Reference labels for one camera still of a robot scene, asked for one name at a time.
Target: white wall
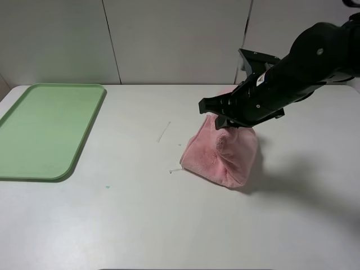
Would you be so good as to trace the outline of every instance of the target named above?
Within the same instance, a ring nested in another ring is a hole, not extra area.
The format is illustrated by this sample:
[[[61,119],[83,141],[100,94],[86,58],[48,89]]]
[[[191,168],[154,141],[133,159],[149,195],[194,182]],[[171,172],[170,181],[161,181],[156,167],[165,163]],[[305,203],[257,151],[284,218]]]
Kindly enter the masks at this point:
[[[101,0],[0,3],[0,74],[39,82],[120,83]]]
[[[250,0],[104,0],[125,84],[232,84]]]

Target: pink towel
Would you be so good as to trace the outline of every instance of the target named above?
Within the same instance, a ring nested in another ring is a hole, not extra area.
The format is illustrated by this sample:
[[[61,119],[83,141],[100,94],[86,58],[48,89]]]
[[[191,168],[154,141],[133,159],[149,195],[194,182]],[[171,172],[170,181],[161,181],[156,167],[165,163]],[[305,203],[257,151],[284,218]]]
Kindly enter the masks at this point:
[[[226,187],[241,187],[249,176],[258,141],[252,128],[215,129],[216,115],[207,115],[189,140],[183,168]]]

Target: plastic tray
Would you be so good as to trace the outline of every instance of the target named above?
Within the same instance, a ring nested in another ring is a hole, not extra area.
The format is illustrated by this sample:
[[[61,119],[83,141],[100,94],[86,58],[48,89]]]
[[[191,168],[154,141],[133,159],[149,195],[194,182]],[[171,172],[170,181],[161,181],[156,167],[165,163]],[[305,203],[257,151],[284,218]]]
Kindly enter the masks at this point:
[[[98,84],[30,86],[0,120],[0,181],[65,180],[105,95]]]

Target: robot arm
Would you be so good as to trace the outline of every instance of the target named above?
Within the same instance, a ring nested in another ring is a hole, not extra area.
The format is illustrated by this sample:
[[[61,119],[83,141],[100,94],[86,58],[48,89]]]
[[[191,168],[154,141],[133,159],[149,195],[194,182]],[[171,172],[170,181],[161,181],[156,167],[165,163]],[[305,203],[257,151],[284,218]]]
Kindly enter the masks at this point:
[[[247,78],[231,93],[199,102],[200,113],[218,115],[216,129],[253,127],[284,116],[327,82],[360,77],[360,13],[343,26],[319,22],[298,36],[282,60],[240,49]]]

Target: table surface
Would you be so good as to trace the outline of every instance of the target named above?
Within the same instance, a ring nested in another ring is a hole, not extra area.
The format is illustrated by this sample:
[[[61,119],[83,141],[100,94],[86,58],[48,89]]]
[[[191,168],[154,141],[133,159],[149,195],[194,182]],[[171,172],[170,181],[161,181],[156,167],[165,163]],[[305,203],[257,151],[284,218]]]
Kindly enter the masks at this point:
[[[360,95],[325,86],[255,127],[246,189],[170,174],[228,87],[106,85],[70,178],[0,182],[0,269],[358,269]]]

